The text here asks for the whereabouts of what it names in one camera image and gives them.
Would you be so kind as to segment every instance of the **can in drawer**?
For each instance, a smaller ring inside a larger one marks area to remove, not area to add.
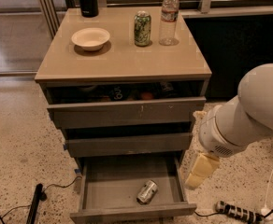
[[[136,196],[136,200],[142,205],[148,204],[154,197],[157,190],[158,187],[156,183],[153,182],[152,180],[149,180],[145,183],[145,185],[142,187],[142,189]]]

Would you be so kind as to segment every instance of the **drawer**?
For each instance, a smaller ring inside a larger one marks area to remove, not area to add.
[[[58,129],[185,122],[202,110],[205,97],[49,105]]]
[[[192,141],[191,122],[66,130],[71,157],[181,151]]]
[[[152,180],[158,191],[149,204],[137,202],[143,185]],[[88,158],[83,169],[75,223],[191,215],[174,153]]]

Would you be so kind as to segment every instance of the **cabinet top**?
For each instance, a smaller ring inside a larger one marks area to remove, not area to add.
[[[134,42],[134,17],[139,10],[151,14],[151,44],[147,47],[138,47]],[[160,12],[159,7],[103,7],[98,16],[84,18],[79,8],[68,9],[36,74],[36,82],[210,77],[209,67],[181,15],[176,26],[178,45],[158,43]],[[99,51],[83,51],[71,41],[72,34],[88,27],[104,28],[110,33],[110,40]]]

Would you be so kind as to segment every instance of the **green can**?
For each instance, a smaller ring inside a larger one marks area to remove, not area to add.
[[[138,11],[135,15],[135,44],[145,47],[150,44],[151,15],[148,11]]]

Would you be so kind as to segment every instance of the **bottle label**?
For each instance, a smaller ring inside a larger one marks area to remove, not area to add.
[[[175,22],[178,17],[178,11],[162,10],[162,21]]]

